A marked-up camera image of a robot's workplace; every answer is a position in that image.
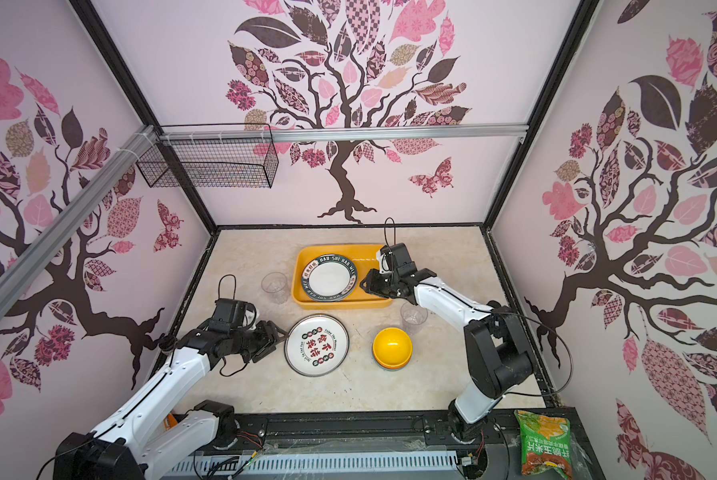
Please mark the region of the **white plate dark green rim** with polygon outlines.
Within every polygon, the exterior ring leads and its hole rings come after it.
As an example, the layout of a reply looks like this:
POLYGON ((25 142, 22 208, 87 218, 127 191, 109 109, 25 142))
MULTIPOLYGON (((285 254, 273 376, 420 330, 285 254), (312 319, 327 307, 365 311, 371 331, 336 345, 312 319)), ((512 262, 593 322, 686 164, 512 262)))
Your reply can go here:
POLYGON ((340 302, 358 283, 358 267, 346 256, 324 254, 310 260, 300 276, 300 285, 312 301, 340 302))

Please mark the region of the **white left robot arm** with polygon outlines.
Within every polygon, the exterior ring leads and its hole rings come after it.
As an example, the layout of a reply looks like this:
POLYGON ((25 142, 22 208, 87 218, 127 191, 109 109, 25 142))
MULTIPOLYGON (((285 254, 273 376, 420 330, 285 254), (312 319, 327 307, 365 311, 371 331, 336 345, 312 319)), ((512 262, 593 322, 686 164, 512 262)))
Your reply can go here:
POLYGON ((56 479, 160 479, 200 448, 238 438, 234 407, 204 400, 173 428, 164 420, 230 356, 259 362, 288 336, 256 317, 254 304, 220 298, 214 313, 174 342, 166 363, 122 407, 87 434, 70 434, 48 462, 56 479))

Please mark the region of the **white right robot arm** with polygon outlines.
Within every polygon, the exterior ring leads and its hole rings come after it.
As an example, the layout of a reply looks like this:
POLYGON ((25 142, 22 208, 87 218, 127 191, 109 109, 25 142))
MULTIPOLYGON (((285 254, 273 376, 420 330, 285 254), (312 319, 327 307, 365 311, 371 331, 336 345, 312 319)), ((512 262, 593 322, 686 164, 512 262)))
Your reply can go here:
POLYGON ((405 244, 382 247, 377 259, 380 267, 361 282, 364 292, 405 300, 463 332, 470 383, 451 402, 448 422, 454 438, 474 440, 506 394, 535 373, 531 342, 518 313, 456 292, 435 272, 419 269, 405 244))

